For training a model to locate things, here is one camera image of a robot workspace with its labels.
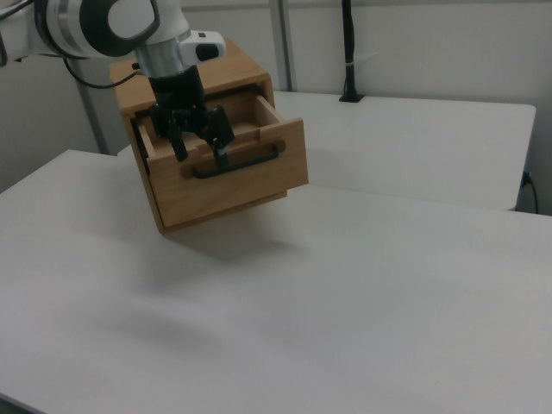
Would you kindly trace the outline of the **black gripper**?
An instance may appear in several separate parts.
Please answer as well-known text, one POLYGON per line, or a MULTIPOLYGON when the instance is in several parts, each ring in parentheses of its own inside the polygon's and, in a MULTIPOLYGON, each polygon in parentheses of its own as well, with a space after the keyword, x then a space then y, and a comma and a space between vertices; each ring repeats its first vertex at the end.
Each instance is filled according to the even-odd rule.
POLYGON ((197 66, 164 78, 149 78, 155 103, 150 116, 155 133, 168 141, 178 162, 188 157, 182 131, 197 133, 206 127, 204 140, 209 144, 219 168, 228 165, 228 145, 234 131, 223 106, 207 110, 204 87, 197 66))

